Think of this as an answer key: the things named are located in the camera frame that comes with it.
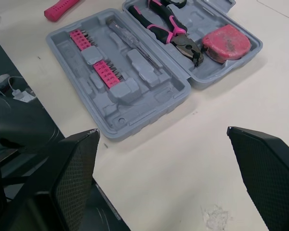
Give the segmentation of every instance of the open tool case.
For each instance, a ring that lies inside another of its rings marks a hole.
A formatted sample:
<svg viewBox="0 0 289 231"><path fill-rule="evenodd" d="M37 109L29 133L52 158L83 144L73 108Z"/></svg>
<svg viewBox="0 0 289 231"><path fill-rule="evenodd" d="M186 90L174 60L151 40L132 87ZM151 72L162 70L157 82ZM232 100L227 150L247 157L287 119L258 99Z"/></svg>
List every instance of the open tool case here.
<svg viewBox="0 0 289 231"><path fill-rule="evenodd" d="M195 67L172 44L158 41L127 10L135 5L149 21L167 28L148 8L146 0L128 0L123 3L123 12L104 10L50 33L46 40L101 132L111 140L121 141L174 110L187 98L191 85L204 89L249 62L261 50L259 39L226 16L234 4L234 0L188 0L181 9L168 5L199 47L205 35L225 25L233 25L248 37L249 53L224 64L203 53L203 63ZM136 36L159 68L126 45L106 25L108 19ZM70 38L75 30L85 30L97 47L80 51ZM93 67L100 60L111 61L120 71L120 83L107 87Z"/></svg>

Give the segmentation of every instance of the screwdriver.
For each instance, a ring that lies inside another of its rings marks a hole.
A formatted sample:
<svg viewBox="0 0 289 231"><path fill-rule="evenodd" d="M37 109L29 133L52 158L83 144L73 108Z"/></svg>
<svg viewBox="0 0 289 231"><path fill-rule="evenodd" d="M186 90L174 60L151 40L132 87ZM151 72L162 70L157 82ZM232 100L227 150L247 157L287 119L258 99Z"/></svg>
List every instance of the screwdriver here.
<svg viewBox="0 0 289 231"><path fill-rule="evenodd" d="M159 65L151 56L142 48L139 40L127 29L120 27L113 19L108 19L106 24L112 29L129 47L136 49L145 59L147 59L155 68Z"/></svg>

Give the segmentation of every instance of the tool kit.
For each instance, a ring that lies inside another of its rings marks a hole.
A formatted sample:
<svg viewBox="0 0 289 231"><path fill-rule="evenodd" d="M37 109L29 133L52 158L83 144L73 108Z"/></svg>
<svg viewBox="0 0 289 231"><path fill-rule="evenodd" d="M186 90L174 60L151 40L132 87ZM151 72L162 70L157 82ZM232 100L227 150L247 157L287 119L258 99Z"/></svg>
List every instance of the tool kit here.
<svg viewBox="0 0 289 231"><path fill-rule="evenodd" d="M101 132L121 141L248 63L262 42L234 0L128 0L46 40Z"/></svg>

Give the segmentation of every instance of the table surface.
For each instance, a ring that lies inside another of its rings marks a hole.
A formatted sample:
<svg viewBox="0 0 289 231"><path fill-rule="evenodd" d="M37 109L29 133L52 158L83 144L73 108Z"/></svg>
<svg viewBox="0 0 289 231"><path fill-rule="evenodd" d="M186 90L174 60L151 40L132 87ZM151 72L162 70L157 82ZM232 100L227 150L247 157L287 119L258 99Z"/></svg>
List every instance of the table surface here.
<svg viewBox="0 0 289 231"><path fill-rule="evenodd" d="M51 23L43 11L55 2L0 0L0 44L69 136L96 124L45 37L104 9L120 9L123 0L82 0ZM289 145L289 0L237 0L228 15L263 41L251 62L205 90L192 90L134 136L119 143L101 137L94 177L133 231L206 231L211 224L221 231L222 222L228 231L267 230L226 130L260 130Z"/></svg>

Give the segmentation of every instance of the pink pliers handle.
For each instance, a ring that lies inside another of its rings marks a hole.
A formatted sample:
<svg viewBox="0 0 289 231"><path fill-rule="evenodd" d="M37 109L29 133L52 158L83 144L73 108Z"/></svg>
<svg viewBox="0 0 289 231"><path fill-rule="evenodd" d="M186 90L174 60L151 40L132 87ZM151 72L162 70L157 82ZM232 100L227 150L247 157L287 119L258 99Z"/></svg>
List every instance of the pink pliers handle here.
<svg viewBox="0 0 289 231"><path fill-rule="evenodd" d="M74 6L80 0L59 0L55 5L44 11L45 17L56 22L69 8Z"/></svg>

